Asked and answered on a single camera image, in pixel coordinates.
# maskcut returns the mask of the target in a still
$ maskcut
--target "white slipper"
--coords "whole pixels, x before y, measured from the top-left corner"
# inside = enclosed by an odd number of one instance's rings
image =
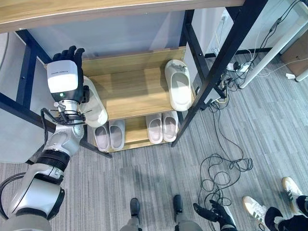
[[[162,114],[147,115],[145,120],[150,142],[153,144],[161,143],[163,141]]]
[[[125,120],[109,121],[110,144],[113,150],[119,151],[125,143]]]
[[[178,114],[176,111],[163,113],[163,138],[166,142],[173,142],[178,132]]]
[[[188,68],[180,60],[170,60],[165,66],[170,103],[176,111],[187,111],[192,104],[191,82]]]
[[[107,152],[110,148],[110,137],[108,123],[98,128],[93,128],[94,137],[98,150],[101,152]]]
[[[83,77],[83,80],[83,85],[89,87],[90,100],[88,103],[80,104],[80,111],[81,113],[85,113],[86,124],[90,127],[97,128],[107,122],[108,114],[92,81],[86,76]]]

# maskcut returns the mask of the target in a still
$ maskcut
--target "white wall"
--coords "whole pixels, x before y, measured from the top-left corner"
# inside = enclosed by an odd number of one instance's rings
[[[24,51],[25,45],[14,33],[10,33],[0,69],[0,92],[13,100],[16,100]],[[39,114],[42,107],[53,107],[53,99],[48,91],[46,70],[37,61],[30,109]],[[43,144],[43,130],[2,109],[0,118],[0,162],[25,162]]]
[[[269,29],[273,26],[275,21],[288,9],[288,7],[290,6],[290,2],[292,1],[290,0],[269,0],[266,6],[264,7],[263,11],[261,12],[260,16],[256,20],[255,24],[249,31],[245,40],[241,44],[240,50],[254,49],[256,39],[260,32],[258,40],[257,40],[257,48],[259,48],[262,43],[262,40],[269,32]],[[273,47],[276,44],[276,42],[284,35],[284,33],[290,27],[292,27],[292,25],[298,18],[299,18],[299,15],[296,12],[295,7],[294,7],[290,11],[287,18],[280,25],[278,25],[275,34],[272,37],[270,37],[265,47]],[[229,17],[223,26],[220,45],[223,44],[232,25],[233,25],[233,21],[231,17]],[[222,23],[220,23],[219,27],[217,28],[218,38],[220,37],[221,27],[222,27]],[[215,33],[214,33],[206,53],[213,53],[213,49],[217,47],[218,47],[218,43],[215,39]]]
[[[71,45],[85,57],[148,51],[179,45],[184,12],[100,18],[29,30],[49,56]]]

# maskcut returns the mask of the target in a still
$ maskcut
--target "power strip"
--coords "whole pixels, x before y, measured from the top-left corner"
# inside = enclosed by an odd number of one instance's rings
[[[249,65],[248,65],[248,64],[241,65],[241,68],[238,69],[237,72],[246,72],[246,71],[248,70],[248,68],[249,68]],[[228,70],[228,71],[235,71],[235,70],[233,69],[233,63],[229,63],[229,64],[227,65],[227,70]]]

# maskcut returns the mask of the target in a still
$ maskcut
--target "gray pants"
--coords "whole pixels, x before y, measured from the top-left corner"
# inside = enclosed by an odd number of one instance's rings
[[[197,223],[188,220],[182,213],[177,214],[177,224],[179,231],[202,231]]]
[[[139,219],[137,217],[133,217],[129,219],[127,225],[123,226],[120,231],[138,231],[139,227]]]

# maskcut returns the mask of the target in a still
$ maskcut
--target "wooden shelf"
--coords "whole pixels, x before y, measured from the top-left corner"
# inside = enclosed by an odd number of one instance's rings
[[[1,0],[0,33],[112,15],[242,6],[244,0]]]
[[[171,59],[183,60],[185,49],[178,47],[83,61],[84,74],[95,85],[108,112],[108,120],[125,119],[122,150],[154,145],[148,139],[145,116],[173,110],[164,68]]]
[[[164,71],[160,68],[91,76],[108,120],[173,110]]]

